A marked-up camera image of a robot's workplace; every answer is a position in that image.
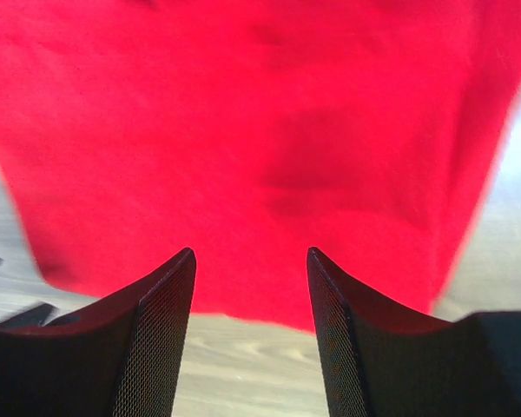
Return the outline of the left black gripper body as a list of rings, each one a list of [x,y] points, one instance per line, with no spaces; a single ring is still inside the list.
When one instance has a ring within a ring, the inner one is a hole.
[[[0,328],[41,327],[55,312],[56,307],[48,302],[0,289]]]

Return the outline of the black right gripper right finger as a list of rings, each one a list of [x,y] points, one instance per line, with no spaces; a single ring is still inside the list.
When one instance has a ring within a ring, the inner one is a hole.
[[[317,248],[307,274],[332,416],[521,416],[521,311],[443,321]]]

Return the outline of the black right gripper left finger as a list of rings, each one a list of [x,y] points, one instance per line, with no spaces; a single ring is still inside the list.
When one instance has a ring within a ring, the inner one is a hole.
[[[0,416],[171,415],[195,273],[185,248],[84,308],[0,321]]]

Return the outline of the bright red t-shirt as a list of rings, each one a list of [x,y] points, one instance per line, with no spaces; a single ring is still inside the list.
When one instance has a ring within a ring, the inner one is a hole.
[[[312,330],[306,255],[427,313],[521,87],[521,1],[0,1],[0,170],[51,285],[181,248]]]

